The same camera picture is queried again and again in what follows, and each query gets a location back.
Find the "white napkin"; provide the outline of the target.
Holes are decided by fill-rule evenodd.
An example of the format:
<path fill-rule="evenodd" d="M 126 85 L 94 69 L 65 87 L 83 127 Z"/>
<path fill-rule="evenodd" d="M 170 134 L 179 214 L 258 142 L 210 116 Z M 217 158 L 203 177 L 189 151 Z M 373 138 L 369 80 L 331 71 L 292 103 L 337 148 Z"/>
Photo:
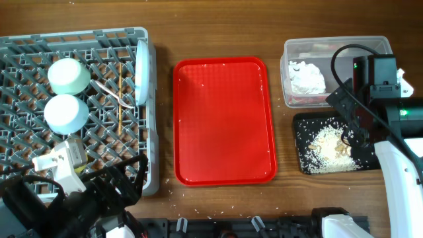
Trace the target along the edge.
<path fill-rule="evenodd" d="M 288 69 L 293 93 L 299 95 L 326 93 L 325 78 L 313 63 L 289 61 Z"/>

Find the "red snack wrapper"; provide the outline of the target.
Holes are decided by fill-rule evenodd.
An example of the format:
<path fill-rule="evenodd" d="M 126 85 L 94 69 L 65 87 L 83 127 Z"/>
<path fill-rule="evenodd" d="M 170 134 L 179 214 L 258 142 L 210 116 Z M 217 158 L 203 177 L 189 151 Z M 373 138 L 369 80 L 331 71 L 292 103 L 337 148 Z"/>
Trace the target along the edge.
<path fill-rule="evenodd" d="M 292 96 L 291 103 L 292 104 L 326 104 L 326 95 L 303 95 L 303 96 Z"/>

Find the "leftover rice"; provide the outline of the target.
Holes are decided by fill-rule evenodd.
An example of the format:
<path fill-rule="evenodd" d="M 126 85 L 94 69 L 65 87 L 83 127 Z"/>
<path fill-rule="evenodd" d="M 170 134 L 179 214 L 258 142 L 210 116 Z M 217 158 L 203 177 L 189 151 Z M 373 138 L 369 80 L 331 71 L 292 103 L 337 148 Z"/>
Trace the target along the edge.
<path fill-rule="evenodd" d="M 294 124 L 300 169 L 307 175 L 357 171 L 352 147 L 341 140 L 347 125 L 339 118 L 302 119 Z"/>

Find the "white plastic fork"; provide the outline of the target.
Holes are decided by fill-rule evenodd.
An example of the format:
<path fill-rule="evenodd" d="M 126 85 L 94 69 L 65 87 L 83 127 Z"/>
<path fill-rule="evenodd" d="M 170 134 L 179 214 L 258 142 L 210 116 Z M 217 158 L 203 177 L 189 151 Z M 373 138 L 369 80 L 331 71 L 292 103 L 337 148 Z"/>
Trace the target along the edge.
<path fill-rule="evenodd" d="M 99 86 L 100 87 L 100 89 L 101 90 L 103 90 L 104 92 L 106 92 L 106 93 L 108 93 L 109 95 L 111 95 L 112 97 L 114 97 L 117 101 L 118 101 L 118 104 L 120 105 L 120 106 L 123 106 L 123 107 L 125 107 L 125 108 L 129 108 L 129 109 L 133 109 L 134 108 L 134 106 L 130 106 L 130 105 L 128 105 L 128 104 L 126 104 L 117 94 L 115 94 L 115 93 L 113 93 L 110 89 L 108 89 L 106 86 L 104 86 L 102 83 L 100 83 L 100 82 L 98 82 L 98 81 L 95 81 L 95 84 L 97 85 L 97 86 Z"/>

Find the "small light blue bowl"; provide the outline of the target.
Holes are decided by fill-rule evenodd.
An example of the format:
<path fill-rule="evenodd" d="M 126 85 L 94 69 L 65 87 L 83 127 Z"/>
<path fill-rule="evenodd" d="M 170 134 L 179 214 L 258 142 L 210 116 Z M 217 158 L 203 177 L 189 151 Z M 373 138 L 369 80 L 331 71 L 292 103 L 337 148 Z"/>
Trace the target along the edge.
<path fill-rule="evenodd" d="M 89 107 L 73 95 L 57 95 L 44 108 L 44 118 L 51 131 L 61 135 L 79 131 L 89 117 Z"/>

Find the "large light blue plate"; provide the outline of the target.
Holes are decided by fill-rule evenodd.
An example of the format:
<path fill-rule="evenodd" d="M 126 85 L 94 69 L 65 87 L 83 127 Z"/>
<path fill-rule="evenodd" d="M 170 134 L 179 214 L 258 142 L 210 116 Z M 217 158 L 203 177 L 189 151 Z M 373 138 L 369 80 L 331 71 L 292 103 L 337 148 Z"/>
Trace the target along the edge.
<path fill-rule="evenodd" d="M 135 103 L 137 106 L 144 104 L 148 98 L 149 73 L 149 48 L 144 41 L 139 40 L 135 56 Z"/>

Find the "wooden chopstick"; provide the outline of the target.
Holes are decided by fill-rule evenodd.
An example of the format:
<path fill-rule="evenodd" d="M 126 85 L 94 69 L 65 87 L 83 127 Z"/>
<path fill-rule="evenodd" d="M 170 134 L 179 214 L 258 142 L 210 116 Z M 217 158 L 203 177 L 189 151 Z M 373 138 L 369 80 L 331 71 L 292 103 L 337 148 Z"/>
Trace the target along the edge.
<path fill-rule="evenodd" d="M 118 78 L 118 86 L 119 86 L 119 90 L 118 90 L 118 102 L 119 102 L 119 109 L 118 109 L 118 135 L 121 136 L 122 135 L 122 105 L 121 105 L 121 99 L 122 99 L 122 63 L 119 63 L 119 78 Z"/>

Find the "green bowl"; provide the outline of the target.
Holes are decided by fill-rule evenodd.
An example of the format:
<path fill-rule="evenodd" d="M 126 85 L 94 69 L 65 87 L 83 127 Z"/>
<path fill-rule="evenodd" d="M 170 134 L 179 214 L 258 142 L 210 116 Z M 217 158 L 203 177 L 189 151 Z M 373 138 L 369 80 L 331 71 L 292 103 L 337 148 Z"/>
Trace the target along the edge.
<path fill-rule="evenodd" d="M 76 95 L 87 88 L 90 80 L 89 70 L 76 59 L 59 59 L 48 69 L 50 87 L 57 95 Z"/>

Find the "yellow cup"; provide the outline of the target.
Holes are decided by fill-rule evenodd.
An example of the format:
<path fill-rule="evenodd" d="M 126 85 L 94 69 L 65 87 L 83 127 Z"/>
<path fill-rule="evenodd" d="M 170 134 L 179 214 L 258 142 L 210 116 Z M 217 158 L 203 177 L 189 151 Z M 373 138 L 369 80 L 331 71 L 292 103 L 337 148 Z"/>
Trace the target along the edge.
<path fill-rule="evenodd" d="M 85 167 L 87 166 L 87 164 L 85 164 L 85 165 L 82 165 L 82 166 L 80 166 L 80 167 L 77 167 L 77 168 L 75 168 L 74 169 L 74 171 L 77 173 L 77 174 L 80 174 L 80 173 L 82 173 L 83 171 L 84 171 L 84 169 L 85 169 Z"/>

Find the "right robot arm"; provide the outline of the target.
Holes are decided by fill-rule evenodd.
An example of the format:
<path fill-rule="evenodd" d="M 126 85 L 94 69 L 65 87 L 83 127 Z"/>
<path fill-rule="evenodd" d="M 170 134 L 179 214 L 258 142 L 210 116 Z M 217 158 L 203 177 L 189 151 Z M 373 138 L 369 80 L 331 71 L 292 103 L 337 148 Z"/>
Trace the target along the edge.
<path fill-rule="evenodd" d="M 392 237 L 422 236 L 422 99 L 402 98 L 399 84 L 353 80 L 331 93 L 331 105 L 373 144 L 389 207 Z"/>

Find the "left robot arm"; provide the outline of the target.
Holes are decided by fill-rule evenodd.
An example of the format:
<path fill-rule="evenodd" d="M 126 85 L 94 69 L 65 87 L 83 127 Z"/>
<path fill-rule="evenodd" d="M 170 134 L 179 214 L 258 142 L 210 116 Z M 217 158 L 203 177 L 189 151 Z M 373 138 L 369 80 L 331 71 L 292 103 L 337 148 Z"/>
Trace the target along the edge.
<path fill-rule="evenodd" d="M 2 237 L 147 237 L 128 206 L 142 196 L 148 158 L 141 154 L 81 176 L 83 192 L 65 192 L 58 182 L 35 175 L 1 183 Z M 59 189 L 49 206 L 29 185 L 46 182 Z"/>

